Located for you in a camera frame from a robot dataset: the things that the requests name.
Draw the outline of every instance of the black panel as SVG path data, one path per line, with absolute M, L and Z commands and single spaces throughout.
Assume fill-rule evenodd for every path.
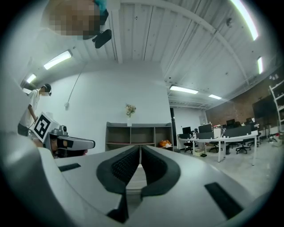
M 181 175 L 181 170 L 175 161 L 146 146 L 142 146 L 141 164 L 147 180 L 147 186 L 142 188 L 141 197 L 167 193 Z
M 58 168 L 61 172 L 64 172 L 64 171 L 68 171 L 68 170 L 79 168 L 79 167 L 81 167 L 81 166 L 78 163 L 73 163 L 73 164 L 69 164 L 69 165 L 59 166 Z
M 128 149 L 106 161 L 97 168 L 97 178 L 109 192 L 122 195 L 119 207 L 108 216 L 123 223 L 128 219 L 126 186 L 139 165 L 139 146 Z
M 190 134 L 179 134 L 179 137 L 181 139 L 189 139 L 191 137 L 191 135 Z
M 209 133 L 196 133 L 196 138 L 197 139 L 211 139 L 214 138 L 214 132 L 209 132 Z
M 80 150 L 80 151 L 70 151 L 67 150 L 67 157 L 77 157 L 77 156 L 82 156 L 84 154 L 85 150 Z
M 247 134 L 248 135 L 252 134 L 250 125 L 241 126 L 241 127 L 234 128 L 234 129 L 226 129 L 225 131 L 225 136 L 229 138 L 246 136 Z
M 243 208 L 218 183 L 207 184 L 205 185 L 205 188 L 228 219 L 234 217 L 243 210 Z

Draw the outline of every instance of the desk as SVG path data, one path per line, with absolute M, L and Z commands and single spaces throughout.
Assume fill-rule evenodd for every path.
M 190 139 L 178 139 L 179 142 L 182 141 L 192 141 L 193 142 L 193 156 L 195 156 L 195 144 L 194 141 L 196 142 L 201 142 L 201 143 L 209 143 L 209 142 L 218 142 L 219 143 L 219 152 L 218 152 L 218 162 L 221 161 L 221 142 L 224 142 L 224 148 L 223 148 L 223 156 L 224 158 L 226 157 L 226 143 L 231 143 L 231 142 L 240 142 L 246 139 L 251 139 L 254 138 L 254 152 L 253 152 L 253 160 L 252 160 L 252 165 L 255 165 L 256 161 L 256 149 L 257 149 L 257 135 L 258 131 L 252 131 L 252 134 L 246 135 L 246 136 L 240 136 L 240 137 L 231 137 L 231 138 L 216 138 L 216 139 L 196 139 L 196 138 L 190 138 Z

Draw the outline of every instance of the ceiling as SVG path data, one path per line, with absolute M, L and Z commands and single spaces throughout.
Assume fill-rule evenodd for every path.
M 60 69 L 85 62 L 132 60 L 160 62 L 170 106 L 208 109 L 246 91 L 264 79 L 274 67 L 277 46 L 261 17 L 253 12 L 259 37 L 250 31 L 228 0 L 121 0 L 105 29 L 113 38 L 95 49 L 92 40 L 77 40 L 41 31 L 35 43 L 33 73 L 37 82 L 55 74 L 42 65 L 70 49 L 73 57 Z M 232 18 L 232 27 L 226 20 Z M 264 73 L 257 59 L 263 57 Z M 170 91 L 171 85 L 198 90 L 197 94 Z M 216 100 L 208 97 L 222 97 Z

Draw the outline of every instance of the television screen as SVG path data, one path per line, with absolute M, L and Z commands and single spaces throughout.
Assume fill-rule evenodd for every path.
M 267 117 L 277 112 L 276 105 L 272 95 L 269 95 L 252 105 L 254 117 Z

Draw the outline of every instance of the white t-shirt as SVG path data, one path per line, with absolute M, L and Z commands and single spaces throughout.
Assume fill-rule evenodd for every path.
M 39 91 L 38 90 L 33 90 L 29 95 L 28 98 L 30 100 L 29 105 L 32 106 L 32 109 L 35 111 L 37 108 L 37 104 L 39 103 Z M 25 126 L 29 128 L 31 126 L 32 122 L 32 115 L 28 108 L 26 109 L 25 113 L 22 116 L 22 119 L 20 120 L 20 124 L 22 126 Z

